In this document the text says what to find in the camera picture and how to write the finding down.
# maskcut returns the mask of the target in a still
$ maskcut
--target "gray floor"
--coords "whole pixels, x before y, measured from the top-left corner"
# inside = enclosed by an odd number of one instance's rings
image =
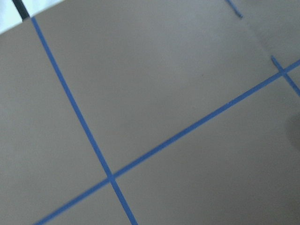
[[[66,0],[36,16],[113,173],[300,59],[300,2]],[[0,35],[0,221],[106,178],[30,20]],[[289,72],[300,86],[300,67]],[[300,224],[300,97],[280,77],[116,179],[138,224]],[[107,184],[50,225],[130,224]]]

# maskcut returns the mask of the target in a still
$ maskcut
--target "blue line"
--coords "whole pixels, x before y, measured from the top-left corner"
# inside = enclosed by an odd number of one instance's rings
[[[234,5],[234,3],[231,0],[225,0],[225,1],[227,1],[227,3],[231,6],[231,8],[234,10],[235,14],[239,18],[243,18],[242,13],[239,12],[238,8]]]
[[[274,65],[277,67],[277,69],[280,72],[282,72],[284,69],[282,68],[280,63],[277,61],[277,59],[274,56],[271,56],[271,59],[272,59]],[[300,97],[300,89],[295,84],[295,82],[291,79],[291,77],[287,73],[284,73],[283,76],[284,76],[285,80],[290,84],[290,86],[294,89],[294,91],[297,93],[297,95]]]
[[[88,125],[87,125],[87,123],[86,123],[86,121],[85,121],[78,105],[77,105],[77,103],[75,102],[75,99],[74,99],[74,97],[73,97],[73,95],[72,95],[72,93],[71,93],[71,91],[70,91],[70,89],[69,89],[69,87],[68,87],[68,85],[67,85],[67,83],[66,83],[66,81],[65,81],[65,79],[64,79],[64,77],[63,77],[63,75],[62,75],[62,73],[61,73],[61,71],[60,71],[53,55],[52,55],[52,53],[51,53],[51,50],[50,50],[50,48],[49,48],[49,46],[48,46],[48,44],[45,40],[45,37],[44,37],[44,35],[43,35],[36,19],[35,19],[35,17],[32,17],[31,21],[32,21],[33,26],[34,26],[34,28],[35,28],[38,36],[39,36],[39,39],[41,40],[41,43],[42,43],[42,45],[43,45],[43,47],[44,47],[44,49],[45,49],[45,51],[48,55],[48,58],[49,58],[52,66],[53,66],[53,68],[56,72],[56,75],[58,76],[58,79],[60,80],[60,83],[61,83],[63,89],[65,90],[65,93],[66,93],[66,95],[67,95],[67,97],[68,97],[68,99],[69,99],[69,101],[70,101],[70,103],[71,103],[71,105],[72,105],[72,107],[73,107],[73,109],[74,109],[74,111],[75,111],[75,113],[76,113],[76,115],[77,115],[84,131],[85,131],[85,133],[86,133],[86,136],[88,137],[88,139],[89,139],[89,141],[90,141],[90,143],[91,143],[91,145],[94,149],[94,152],[97,155],[97,157],[98,157],[98,159],[99,159],[99,161],[100,161],[100,163],[101,163],[101,165],[102,165],[102,167],[103,167],[103,169],[104,169],[104,171],[105,171],[105,173],[106,173],[106,175],[107,175],[107,177],[108,177],[108,179],[109,179],[109,181],[110,181],[110,183],[111,183],[111,185],[112,185],[112,187],[113,187],[113,189],[114,189],[114,191],[115,191],[115,193],[116,193],[116,195],[117,195],[117,197],[120,201],[120,203],[122,204],[122,207],[123,207],[124,211],[126,212],[131,224],[136,225],[137,221],[136,221],[132,211],[130,210],[130,207],[127,204],[127,202],[126,202],[126,200],[125,200],[125,198],[124,198],[117,182],[114,180],[114,177],[112,176],[112,172],[111,172],[110,168],[108,167],[108,164],[107,164],[104,156],[102,155],[102,153],[100,151],[100,148],[98,147],[97,142],[94,139],[94,137],[93,137],[93,135],[92,135],[92,133],[91,133],[91,131],[90,131],[90,129],[89,129],[89,127],[88,127]]]
[[[259,89],[265,87],[266,85],[270,84],[271,82],[275,81],[276,79],[278,79],[279,77],[283,76],[284,73],[287,73],[291,70],[293,70],[294,68],[296,68],[297,66],[300,65],[300,60],[291,64],[290,66],[288,66],[286,69],[284,69],[282,72],[279,72],[275,75],[273,75],[272,77],[268,78],[267,80],[261,82],[260,84],[258,84],[257,86],[253,87],[252,89],[246,91],[245,93],[243,93],[242,95],[236,97],[234,100],[228,102],[227,104],[223,105],[222,107],[218,108],[217,110],[213,111],[212,113],[210,113],[209,115],[203,117],[202,119],[200,119],[198,122],[194,123],[193,125],[187,127],[186,129],[180,131],[178,134],[174,135],[173,137],[171,137],[170,139],[168,139],[167,141],[163,142],[162,144],[160,144],[159,146],[155,147],[154,149],[150,150],[149,152],[147,152],[146,154],[144,154],[143,156],[139,157],[138,159],[134,160],[133,162],[131,162],[130,164],[128,164],[127,166],[123,167],[122,169],[118,170],[115,174],[113,174],[112,176],[114,178],[117,178],[121,175],[123,175],[124,173],[128,172],[130,169],[134,168],[135,166],[137,166],[138,164],[140,164],[141,162],[145,161],[146,159],[150,158],[151,156],[153,156],[155,153],[161,151],[162,149],[164,149],[165,147],[167,147],[168,145],[170,145],[171,143],[175,142],[176,140],[178,140],[180,137],[183,137],[184,135],[188,134],[189,132],[191,132],[192,130],[196,129],[197,127],[201,126],[203,123],[211,120],[212,118],[216,117],[217,115],[219,115],[221,112],[225,111],[226,109],[232,107],[233,105],[237,104],[239,101],[245,99],[246,97],[250,96],[251,94],[255,93],[256,91],[258,91]],[[65,204],[64,206],[60,207],[59,209],[57,209],[56,211],[52,212],[51,214],[49,214],[48,216],[46,216],[45,218],[43,218],[42,220],[40,220],[40,222],[34,224],[34,225],[42,225],[45,222],[49,221],[50,219],[53,219],[54,217],[58,216],[59,214],[61,214],[63,211],[67,210],[68,208],[71,208],[72,206],[74,206],[76,203],[78,203],[79,201],[83,200],[84,198],[88,197],[89,195],[91,195],[93,192],[95,192],[96,190],[99,190],[102,186],[106,185],[108,183],[108,179],[105,179],[103,181],[101,181],[100,183],[98,183],[97,185],[95,185],[94,187],[90,188],[89,190],[85,191],[83,194],[81,194],[81,198],[78,199],[78,201],[76,201],[77,198],[69,201],[67,204]]]
[[[100,188],[102,188],[103,186],[105,186],[108,183],[109,183],[109,179],[106,178],[105,180],[103,180],[100,183],[96,184],[95,186],[91,187],[90,189],[88,189],[87,191],[83,192],[82,194],[80,194],[76,198],[72,199],[71,201],[69,201],[68,203],[66,203],[65,205],[63,205],[62,207],[60,207],[57,210],[55,210],[54,212],[50,213],[48,216],[46,216],[43,219],[39,220],[34,225],[43,225],[43,224],[49,222],[50,220],[52,220],[55,217],[57,217],[59,214],[61,214],[64,211],[68,210],[69,208],[71,208],[75,204],[79,203],[80,201],[82,201],[83,199],[85,199],[87,196],[93,194],[94,192],[96,192],[97,190],[99,190]]]

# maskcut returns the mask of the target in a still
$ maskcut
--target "black strip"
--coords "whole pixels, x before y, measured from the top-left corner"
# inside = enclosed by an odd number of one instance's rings
[[[22,0],[13,0],[13,3],[15,5],[15,7],[17,8],[22,20],[25,20],[30,17]]]

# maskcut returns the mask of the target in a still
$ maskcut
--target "blue tape strip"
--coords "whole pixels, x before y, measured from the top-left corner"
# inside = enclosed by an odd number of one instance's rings
[[[278,79],[279,77],[283,76],[284,73],[287,73],[291,70],[293,70],[294,68],[296,68],[297,66],[300,66],[300,60],[291,64],[290,66],[288,66],[286,69],[284,69],[283,71],[273,75],[272,77],[268,78],[267,80],[261,82],[260,84],[258,84],[257,86],[253,87],[252,89],[246,91],[245,93],[241,94],[240,96],[236,97],[234,100],[228,102],[227,104],[223,105],[222,107],[218,108],[217,110],[213,111],[212,113],[210,113],[209,115],[203,117],[202,119],[200,119],[199,121],[197,121],[196,123],[194,123],[193,125],[187,127],[186,129],[180,131],[178,134],[174,135],[173,137],[171,137],[170,139],[168,139],[167,141],[163,142],[162,144],[158,145],[157,147],[153,148],[152,150],[150,150],[149,152],[147,152],[146,154],[142,155],[141,157],[139,157],[138,159],[134,160],[133,162],[131,162],[130,164],[128,164],[127,166],[123,167],[122,169],[118,170],[115,174],[113,174],[114,178],[117,178],[121,175],[123,175],[124,173],[126,173],[127,171],[131,170],[132,168],[134,168],[135,166],[139,165],[141,162],[145,161],[146,159],[150,158],[151,156],[153,156],[155,153],[158,153],[159,151],[161,151],[162,149],[164,149],[165,147],[167,147],[168,145],[170,145],[171,143],[175,142],[176,140],[178,140],[179,138],[183,137],[184,135],[188,134],[189,132],[191,132],[192,130],[196,129],[197,127],[199,127],[200,125],[202,125],[203,123],[211,120],[212,118],[216,117],[217,115],[219,115],[221,112],[224,112],[226,109],[232,107],[233,105],[237,104],[238,102],[240,102],[241,100],[245,99],[246,97],[250,96],[251,94],[255,93],[256,91],[258,91],[259,89],[265,87],[266,85],[268,85],[269,83],[275,81],[276,79]],[[90,188],[89,190],[85,191],[84,193],[82,193],[81,196],[81,200],[83,200],[84,198],[88,197],[89,195],[91,195],[93,192],[95,192],[96,190],[100,189],[102,186],[106,185],[109,182],[108,179],[103,180],[102,182],[98,183],[97,185],[95,185],[94,187]],[[34,225],[42,225],[45,222],[49,221],[50,219],[58,216],[59,214],[61,214],[62,212],[64,212],[65,210],[67,210],[68,208],[71,208],[72,206],[74,206],[76,203],[78,203],[79,201],[75,201],[71,200],[69,201],[67,204],[65,204],[64,206],[60,207],[59,209],[57,209],[56,211],[52,212],[51,214],[49,214],[48,216],[46,216],[45,218],[43,218],[40,221],[44,221],[43,223],[36,223]]]
[[[242,13],[240,13],[240,11],[238,10],[238,8],[234,5],[234,3],[231,0],[225,0],[225,1],[227,1],[227,3],[231,6],[231,8],[234,10],[235,14],[239,18],[243,18]]]
[[[274,65],[277,67],[278,71],[282,72],[284,69],[282,68],[280,63],[277,61],[277,59],[274,56],[271,56],[271,59],[272,59],[272,62],[274,63]],[[283,76],[284,76],[285,80],[290,84],[290,86],[294,89],[294,91],[297,93],[297,95],[300,97],[300,89],[295,84],[295,82],[291,79],[291,77],[287,73],[284,73]]]
[[[34,28],[35,28],[38,36],[39,36],[39,39],[41,40],[41,43],[42,43],[42,45],[43,45],[43,47],[44,47],[44,49],[45,49],[45,51],[48,55],[48,58],[49,58],[52,66],[55,70],[55,73],[56,73],[63,89],[65,90],[65,93],[66,93],[66,95],[67,95],[67,97],[68,97],[68,99],[69,99],[69,101],[70,101],[70,103],[71,103],[71,105],[72,105],[72,107],[73,107],[73,109],[74,109],[74,111],[75,111],[75,113],[76,113],[76,115],[77,115],[84,131],[85,131],[85,133],[86,133],[86,136],[88,137],[88,139],[89,139],[89,141],[90,141],[90,143],[91,143],[91,145],[94,149],[94,152],[97,155],[97,157],[98,157],[98,159],[99,159],[99,161],[100,161],[100,163],[101,163],[101,165],[102,165],[102,167],[103,167],[103,169],[104,169],[104,171],[105,171],[105,173],[106,173],[106,175],[107,175],[107,177],[108,177],[108,179],[109,179],[109,181],[110,181],[110,183],[111,183],[111,185],[112,185],[112,187],[113,187],[113,189],[114,189],[114,191],[115,191],[115,193],[116,193],[116,195],[117,195],[117,197],[120,201],[120,203],[122,204],[122,207],[123,207],[124,211],[126,212],[131,224],[137,225],[137,221],[136,221],[132,211],[130,210],[130,207],[127,204],[127,202],[126,202],[126,200],[125,200],[125,198],[124,198],[117,182],[115,181],[114,177],[112,176],[112,172],[111,172],[110,168],[108,167],[108,164],[107,164],[104,156],[102,155],[102,153],[100,151],[100,148],[98,147],[97,142],[94,139],[94,137],[93,137],[93,135],[92,135],[92,133],[91,133],[91,131],[90,131],[90,129],[89,129],[89,127],[88,127],[88,125],[87,125],[87,123],[86,123],[86,121],[85,121],[78,105],[77,105],[77,103],[75,102],[75,99],[74,99],[74,97],[73,97],[73,95],[72,95],[72,93],[71,93],[71,91],[70,91],[70,89],[69,89],[69,87],[68,87],[68,85],[67,85],[67,83],[66,83],[66,81],[65,81],[65,79],[64,79],[64,77],[63,77],[63,75],[62,75],[62,73],[61,73],[61,71],[60,71],[53,55],[52,55],[52,53],[51,53],[51,50],[50,50],[50,48],[49,48],[49,46],[48,46],[48,44],[47,44],[47,42],[44,38],[44,35],[43,35],[43,33],[42,33],[35,17],[32,17],[31,21],[32,21],[33,26],[34,26]]]

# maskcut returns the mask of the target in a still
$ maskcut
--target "short blue line segment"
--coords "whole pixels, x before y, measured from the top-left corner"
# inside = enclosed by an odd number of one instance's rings
[[[242,13],[240,13],[240,11],[238,10],[238,8],[234,5],[234,3],[231,0],[225,0],[225,1],[227,1],[227,3],[230,5],[230,7],[234,10],[235,14],[239,18],[243,18]]]
[[[133,162],[129,163],[127,166],[125,166],[125,167],[121,168],[120,170],[118,170],[112,176],[114,178],[118,178],[119,176],[125,174],[126,172],[133,169],[134,167],[136,167],[137,165],[139,165],[140,163],[142,163],[146,159],[150,158],[151,156],[158,153],[162,149],[166,148],[170,144],[174,143],[175,141],[177,141],[181,137],[183,137],[186,134],[190,133],[191,131],[195,130],[196,128],[198,128],[199,126],[204,124],[205,122],[207,122],[207,121],[213,119],[214,117],[218,116],[220,113],[224,112],[225,110],[227,110],[230,107],[234,106],[235,104],[239,103],[243,99],[245,99],[245,98],[249,97],[250,95],[254,94],[258,90],[260,90],[261,88],[263,88],[263,87],[267,86],[268,84],[272,83],[273,81],[280,78],[281,76],[284,76],[285,73],[288,73],[289,71],[295,69],[298,66],[300,66],[300,60],[294,62],[293,64],[291,64],[287,68],[285,68],[285,69],[281,70],[280,72],[276,73],[275,75],[269,77],[268,79],[266,79],[263,82],[259,83],[255,87],[251,88],[250,90],[248,90],[248,91],[244,92],[243,94],[241,94],[240,96],[236,97],[232,101],[226,103],[225,105],[223,105],[220,108],[216,109],[212,113],[210,113],[207,116],[203,117],[202,119],[200,119],[196,123],[190,125],[189,127],[185,128],[184,130],[182,130],[179,133],[175,134],[173,137],[169,138],[168,140],[161,143],[157,147],[153,148],[152,150],[148,151],[144,155],[140,156],[138,159],[136,159]],[[88,197],[89,195],[93,194],[95,191],[99,190],[100,188],[102,188],[107,183],[109,183],[109,180],[106,178],[105,180],[101,181],[100,183],[96,184],[92,188],[88,189],[87,191],[85,191],[84,193],[82,193],[81,195],[76,197],[75,199],[73,199],[73,200],[69,201],[68,203],[66,203],[65,205],[61,206],[56,211],[50,213],[48,216],[41,219],[39,222],[37,222],[34,225],[43,225],[45,222],[49,221],[50,219],[53,219],[54,217],[57,217],[59,214],[63,213],[65,210],[71,208],[72,206],[74,206],[79,201],[83,200],[84,198]]]
[[[282,72],[284,69],[280,65],[280,63],[277,61],[277,59],[274,56],[271,56],[273,64],[277,67],[279,72]],[[294,89],[294,91],[297,93],[297,95],[300,97],[300,89],[295,84],[295,82],[292,80],[292,78],[286,73],[284,73],[283,77],[285,80],[289,83],[289,85]]]
[[[112,175],[112,172],[111,172],[111,170],[110,170],[110,168],[109,168],[102,152],[100,151],[100,148],[98,147],[97,142],[94,139],[93,134],[91,133],[91,131],[90,131],[90,129],[89,129],[89,127],[88,127],[88,125],[87,125],[87,123],[86,123],[86,121],[85,121],[85,119],[84,119],[77,103],[75,102],[75,99],[74,99],[74,97],[71,93],[71,90],[69,89],[69,87],[68,87],[68,85],[67,85],[67,83],[66,83],[66,81],[65,81],[65,79],[64,79],[64,77],[63,77],[63,75],[60,71],[60,68],[59,68],[58,64],[56,63],[55,58],[52,55],[52,52],[51,52],[51,50],[50,50],[50,48],[49,48],[49,46],[46,42],[46,39],[45,39],[45,37],[44,37],[44,35],[43,35],[43,33],[42,33],[38,23],[37,23],[35,17],[32,17],[31,21],[32,21],[33,26],[34,26],[34,28],[37,32],[37,35],[38,35],[38,37],[39,37],[46,53],[47,53],[47,56],[48,56],[52,66],[55,70],[55,73],[56,73],[56,75],[57,75],[57,77],[58,77],[58,79],[59,79],[59,81],[60,81],[60,83],[61,83],[61,85],[62,85],[62,87],[63,87],[63,89],[64,89],[64,91],[65,91],[65,93],[66,93],[66,95],[67,95],[67,97],[68,97],[68,99],[69,99],[69,101],[70,101],[70,103],[71,103],[71,105],[72,105],[79,121],[80,121],[80,123],[81,123],[81,125],[82,125],[82,128],[84,129],[84,131],[86,133],[86,136],[88,137],[88,139],[89,139],[89,141],[90,141],[90,143],[91,143],[91,145],[94,149],[94,152],[97,155],[97,157],[98,157],[98,159],[99,159],[99,161],[100,161],[100,163],[101,163],[101,165],[102,165],[102,167],[103,167],[103,169],[104,169],[104,171],[105,171],[105,173],[106,173],[106,175],[107,175],[107,177],[108,177],[108,179],[109,179],[109,181],[110,181],[110,183],[111,183],[111,185],[112,185],[112,187],[113,187],[113,189],[114,189],[114,191],[115,191],[115,193],[116,193],[116,195],[117,195],[117,197],[118,197],[118,199],[119,199],[119,201],[120,201],[120,203],[121,203],[121,205],[124,209],[124,211],[126,212],[126,214],[128,216],[128,219],[130,220],[131,224],[137,225],[138,223],[137,223],[137,221],[136,221],[129,205],[127,204],[127,202],[125,200],[125,197],[122,194],[117,182],[115,181],[115,178]]]

